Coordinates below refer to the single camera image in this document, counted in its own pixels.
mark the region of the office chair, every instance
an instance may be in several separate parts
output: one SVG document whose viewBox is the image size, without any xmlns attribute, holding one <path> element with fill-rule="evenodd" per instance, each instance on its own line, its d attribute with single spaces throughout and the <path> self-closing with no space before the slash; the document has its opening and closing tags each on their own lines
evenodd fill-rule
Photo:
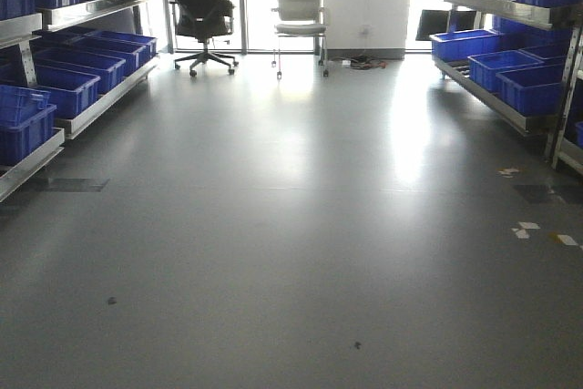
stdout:
<svg viewBox="0 0 583 389">
<path fill-rule="evenodd" d="M 197 75 L 194 69 L 198 64 L 206 64 L 212 60 L 229 68 L 229 74 L 235 73 L 234 67 L 239 62 L 231 55 L 209 51 L 209 41 L 214 36 L 228 36 L 232 34 L 233 8 L 230 0 L 173 0 L 173 6 L 178 6 L 179 19 L 174 10 L 175 32 L 178 36 L 193 36 L 203 44 L 200 52 L 174 60 L 174 67 L 180 69 L 179 62 L 194 60 L 190 64 L 189 72 L 192 77 Z"/>
<path fill-rule="evenodd" d="M 275 25 L 275 34 L 278 37 L 277 56 L 273 50 L 271 66 L 278 66 L 277 78 L 281 79 L 281 37 L 311 37 L 322 40 L 320 45 L 320 60 L 318 64 L 324 66 L 323 75 L 328 76 L 328 48 L 326 45 L 326 24 L 324 23 L 323 7 L 320 0 L 277 0 L 278 7 L 271 11 L 277 12 L 281 20 Z"/>
</svg>

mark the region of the metal shelf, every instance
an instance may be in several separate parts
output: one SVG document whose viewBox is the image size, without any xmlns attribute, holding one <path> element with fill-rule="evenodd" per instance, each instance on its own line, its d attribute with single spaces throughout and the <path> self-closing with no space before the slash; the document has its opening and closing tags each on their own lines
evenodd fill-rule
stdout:
<svg viewBox="0 0 583 389">
<path fill-rule="evenodd" d="M 93 104 L 91 107 L 88 107 L 76 118 L 56 118 L 55 125 L 65 130 L 67 140 L 76 138 L 99 116 L 101 116 L 111 106 L 118 102 L 136 84 L 145 79 L 149 72 L 151 72 L 158 65 L 158 62 L 158 58 L 151 59 L 147 62 L 147 64 L 136 70 L 129 77 L 125 78 L 121 84 L 103 95 L 95 104 Z"/>
<path fill-rule="evenodd" d="M 43 29 L 58 31 L 147 2 L 148 0 L 93 0 L 57 9 L 39 9 Z"/>
<path fill-rule="evenodd" d="M 583 149 L 575 143 L 563 138 L 558 151 L 558 158 L 583 175 Z"/>
<path fill-rule="evenodd" d="M 469 91 L 472 95 L 492 108 L 511 127 L 516 129 L 523 136 L 532 136 L 547 133 L 557 123 L 557 116 L 532 116 L 527 117 L 500 100 L 486 89 L 480 87 L 465 75 L 469 71 L 467 62 L 446 63 L 434 57 L 435 66 L 444 74 L 451 77 L 456 83 Z"/>
<path fill-rule="evenodd" d="M 0 20 L 0 49 L 36 38 L 33 36 L 33 31 L 42 27 L 43 18 L 40 14 Z"/>
<path fill-rule="evenodd" d="M 34 150 L 28 157 L 11 168 L 0 168 L 0 170 L 6 170 L 0 176 L 0 202 L 5 200 L 11 193 L 56 157 L 63 150 L 61 145 L 64 141 L 65 132 L 63 129 L 55 129 L 55 135 Z"/>
<path fill-rule="evenodd" d="M 539 29 L 571 27 L 583 13 L 583 5 L 554 8 L 519 4 L 515 0 L 445 0 L 450 4 L 465 6 L 476 11 L 499 15 Z"/>
</svg>

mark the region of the gray chair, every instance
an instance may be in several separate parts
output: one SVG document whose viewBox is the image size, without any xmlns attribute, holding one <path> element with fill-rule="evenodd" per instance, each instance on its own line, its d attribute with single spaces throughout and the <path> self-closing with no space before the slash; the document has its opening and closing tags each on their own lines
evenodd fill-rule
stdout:
<svg viewBox="0 0 583 389">
<path fill-rule="evenodd" d="M 273 50 L 273 67 L 278 66 L 277 78 L 281 79 L 281 44 L 282 37 L 318 38 L 320 43 L 319 65 L 324 66 L 323 75 L 328 76 L 328 48 L 326 45 L 325 9 L 320 0 L 277 0 L 278 7 L 272 11 L 278 13 L 281 20 L 275 26 L 278 37 L 278 49 Z"/>
</svg>

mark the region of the baseboard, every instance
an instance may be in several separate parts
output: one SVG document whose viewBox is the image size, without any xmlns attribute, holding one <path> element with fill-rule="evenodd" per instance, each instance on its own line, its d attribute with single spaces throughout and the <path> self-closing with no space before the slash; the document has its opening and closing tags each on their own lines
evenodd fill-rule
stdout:
<svg viewBox="0 0 583 389">
<path fill-rule="evenodd" d="M 328 57 L 350 58 L 366 55 L 381 59 L 404 59 L 404 49 L 328 49 Z"/>
</svg>

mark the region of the shelf rack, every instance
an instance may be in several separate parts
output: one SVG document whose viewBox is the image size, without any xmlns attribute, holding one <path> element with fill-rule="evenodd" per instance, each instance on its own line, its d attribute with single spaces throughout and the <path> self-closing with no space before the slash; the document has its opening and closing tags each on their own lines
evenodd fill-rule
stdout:
<svg viewBox="0 0 583 389">
<path fill-rule="evenodd" d="M 469 64 L 467 61 L 446 63 L 434 57 L 435 66 L 445 75 L 451 77 L 457 84 L 469 91 L 472 95 L 492 108 L 512 128 L 523 136 L 544 134 L 557 123 L 556 116 L 531 116 L 526 117 L 500 100 L 500 98 L 480 87 L 469 76 Z"/>
<path fill-rule="evenodd" d="M 46 31 L 58 31 L 66 27 L 80 25 L 86 21 L 116 13 L 122 9 L 140 5 L 147 1 L 93 0 L 57 9 L 39 9 L 39 11 L 43 16 L 43 29 Z"/>
<path fill-rule="evenodd" d="M 35 66 L 29 41 L 37 38 L 34 31 L 44 29 L 57 31 L 80 25 L 88 20 L 116 13 L 126 8 L 140 5 L 148 0 L 95 0 L 58 9 L 39 9 L 36 14 L 0 21 L 0 48 L 19 46 L 21 68 L 26 84 L 36 86 Z M 131 76 L 105 94 L 79 116 L 72 120 L 56 119 L 54 135 L 22 161 L 12 167 L 0 166 L 0 202 L 46 166 L 62 150 L 66 139 L 78 136 L 108 108 L 120 100 L 131 88 L 144 80 L 156 67 L 156 58 L 134 72 Z"/>
<path fill-rule="evenodd" d="M 553 169 L 556 169 L 558 162 L 562 161 L 583 175 L 583 148 L 565 138 L 575 87 L 577 81 L 583 79 L 583 68 L 581 67 L 583 62 L 583 20 L 579 20 L 578 25 L 573 29 L 568 59 L 570 60 L 568 68 L 571 74 L 567 81 L 564 80 L 563 97 L 558 111 L 559 118 L 554 131 L 549 135 L 547 156 Z"/>
<path fill-rule="evenodd" d="M 159 60 L 153 58 L 144 66 L 140 67 L 124 81 L 113 88 L 111 91 L 99 97 L 97 102 L 85 111 L 79 114 L 76 118 L 65 119 L 56 118 L 55 125 L 65 130 L 65 137 L 67 140 L 72 140 L 81 134 L 87 127 L 89 127 L 99 116 L 105 113 L 111 106 L 118 102 L 126 93 L 135 87 L 139 82 L 148 77 L 157 65 Z"/>
<path fill-rule="evenodd" d="M 583 5 L 554 8 L 519 4 L 515 0 L 445 0 L 446 2 L 475 9 L 482 13 L 499 15 L 538 29 L 550 30 L 571 27 L 581 17 Z"/>
<path fill-rule="evenodd" d="M 499 15 L 528 26 L 551 30 L 565 27 L 577 27 L 581 21 L 583 5 L 567 5 L 554 8 L 519 4 L 515 0 L 445 0 L 454 6 L 464 6 L 481 13 Z M 569 50 L 568 62 L 574 59 L 574 53 Z M 446 63 L 434 58 L 435 66 L 446 76 L 451 77 L 461 87 L 491 107 L 501 118 L 524 136 L 552 133 L 557 126 L 557 115 L 526 117 L 469 79 L 467 62 Z M 563 75 L 563 83 L 570 83 L 573 74 L 568 66 Z"/>
</svg>

